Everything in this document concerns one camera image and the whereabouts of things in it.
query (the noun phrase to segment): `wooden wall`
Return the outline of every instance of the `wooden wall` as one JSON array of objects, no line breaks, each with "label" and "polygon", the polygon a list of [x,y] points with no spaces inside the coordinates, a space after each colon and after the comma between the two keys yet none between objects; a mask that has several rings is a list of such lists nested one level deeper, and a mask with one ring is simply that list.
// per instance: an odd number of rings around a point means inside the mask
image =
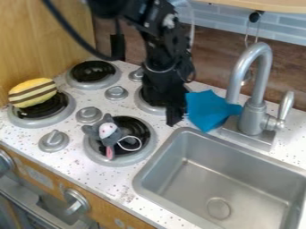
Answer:
[{"label": "wooden wall", "polygon": [[[89,10],[80,1],[54,0],[80,34],[94,44]],[[89,54],[57,24],[40,0],[0,1],[0,106],[16,84],[51,78]]]},{"label": "wooden wall", "polygon": [[[98,49],[109,52],[111,21],[94,20]],[[140,64],[144,59],[143,43],[138,32],[123,24],[127,41],[127,62]],[[198,72],[197,81],[225,89],[238,57],[244,50],[244,36],[222,30],[196,28],[193,60]],[[306,47],[262,38],[274,52],[273,69],[269,78],[265,99],[279,102],[287,90],[295,92],[295,104],[306,111]],[[252,83],[242,88],[251,94]]]}]

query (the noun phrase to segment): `striped sponge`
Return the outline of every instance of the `striped sponge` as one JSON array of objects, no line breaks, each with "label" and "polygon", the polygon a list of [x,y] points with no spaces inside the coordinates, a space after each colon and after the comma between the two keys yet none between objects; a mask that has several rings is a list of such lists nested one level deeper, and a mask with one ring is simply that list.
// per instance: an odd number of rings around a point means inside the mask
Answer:
[{"label": "striped sponge", "polygon": [[56,85],[51,79],[38,78],[13,87],[9,91],[9,101],[16,107],[24,108],[41,104],[56,92]]}]

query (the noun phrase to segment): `blue cloth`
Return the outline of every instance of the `blue cloth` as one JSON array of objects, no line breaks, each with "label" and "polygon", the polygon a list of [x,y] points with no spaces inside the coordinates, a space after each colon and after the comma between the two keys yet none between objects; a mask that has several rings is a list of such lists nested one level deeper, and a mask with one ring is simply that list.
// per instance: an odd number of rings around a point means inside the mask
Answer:
[{"label": "blue cloth", "polygon": [[212,90],[187,93],[186,100],[189,120],[203,132],[218,127],[228,116],[239,115],[242,111],[240,105],[228,104]]}]

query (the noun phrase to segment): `sink basin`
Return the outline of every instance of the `sink basin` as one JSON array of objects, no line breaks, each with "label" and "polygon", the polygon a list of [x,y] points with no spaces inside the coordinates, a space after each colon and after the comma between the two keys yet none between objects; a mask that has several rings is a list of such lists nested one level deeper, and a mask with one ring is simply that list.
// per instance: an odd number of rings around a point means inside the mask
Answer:
[{"label": "sink basin", "polygon": [[304,229],[306,172],[192,128],[139,171],[142,197],[205,229]]}]

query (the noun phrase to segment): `oven door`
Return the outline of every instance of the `oven door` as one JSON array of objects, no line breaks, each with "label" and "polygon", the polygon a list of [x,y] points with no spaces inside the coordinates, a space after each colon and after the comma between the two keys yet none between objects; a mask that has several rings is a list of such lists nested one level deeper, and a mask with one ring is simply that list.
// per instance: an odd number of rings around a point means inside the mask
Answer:
[{"label": "oven door", "polygon": [[38,195],[7,176],[0,179],[0,200],[10,201],[9,206],[17,218],[13,219],[1,211],[2,218],[6,220],[0,228],[19,228],[13,223],[22,225],[22,229],[93,229],[97,226],[85,216],[66,216],[63,214],[66,206],[62,201],[48,194]]}]

